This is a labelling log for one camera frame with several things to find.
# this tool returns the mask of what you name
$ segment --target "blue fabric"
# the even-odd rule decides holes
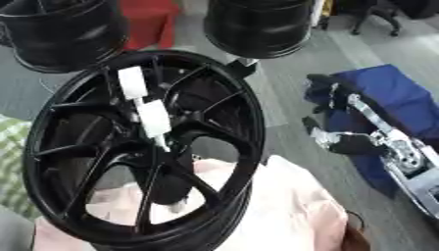
[[[439,137],[439,109],[431,94],[396,67],[384,65],[335,75],[354,83],[364,95],[375,100],[394,119],[401,122],[413,136]],[[322,98],[307,97],[316,103],[321,102]],[[363,132],[362,128],[341,111],[327,117],[325,128],[330,131]],[[389,197],[395,196],[398,186],[384,170],[378,156],[355,156],[351,160],[369,185]]]

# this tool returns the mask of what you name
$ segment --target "black alloy wheel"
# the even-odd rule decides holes
[[[170,113],[169,153],[144,135],[133,104],[122,96],[117,71],[133,66],[142,68],[150,94],[145,102],[162,99]],[[200,137],[238,152],[221,189],[179,161]],[[80,73],[47,102],[27,139],[24,183],[54,226],[109,250],[213,250],[245,213],[264,141],[260,104],[227,66],[182,51],[128,52]],[[85,207],[101,176],[119,165],[129,167],[143,191],[132,226],[99,219]],[[163,188],[157,184],[170,176],[197,189],[205,202],[181,218],[153,224],[151,206],[160,200],[157,187]]]

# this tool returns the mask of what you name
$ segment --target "green plaid cloth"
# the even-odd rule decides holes
[[[22,178],[22,153],[29,122],[0,115],[0,204],[33,220],[38,210],[30,202]]]

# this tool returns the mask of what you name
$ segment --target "gray carpet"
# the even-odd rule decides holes
[[[177,20],[175,47],[229,62],[226,55],[207,41],[202,32],[205,0],[183,0],[184,15]],[[439,17],[411,21],[400,17],[401,36],[388,36],[388,24],[369,19],[360,36],[347,28],[349,17],[333,19],[329,31],[314,30],[309,43],[285,58],[263,60],[255,75],[248,78],[266,113],[266,154],[281,155],[308,168],[349,210],[363,215],[366,235],[373,250],[439,249],[436,231],[422,219],[401,194],[394,201],[370,189],[346,158],[317,148],[305,135],[300,118],[312,105],[305,102],[303,82],[309,73],[340,71],[393,64],[419,84],[439,95]],[[11,52],[0,48],[0,113],[31,120],[69,75],[41,75],[19,66]]]

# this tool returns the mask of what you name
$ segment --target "pink fabric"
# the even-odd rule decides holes
[[[234,164],[218,160],[195,163],[197,175],[213,188],[220,189],[233,171]],[[122,188],[98,192],[88,212],[109,222],[132,225],[141,192],[134,183]],[[168,221],[193,211],[203,203],[196,190],[179,214],[155,205],[154,223]],[[254,176],[253,193],[242,222],[218,251],[297,250],[337,251],[345,233],[344,209],[305,169],[285,159],[272,156],[266,167]],[[63,234],[45,220],[36,222],[36,251],[84,251],[90,246]]]

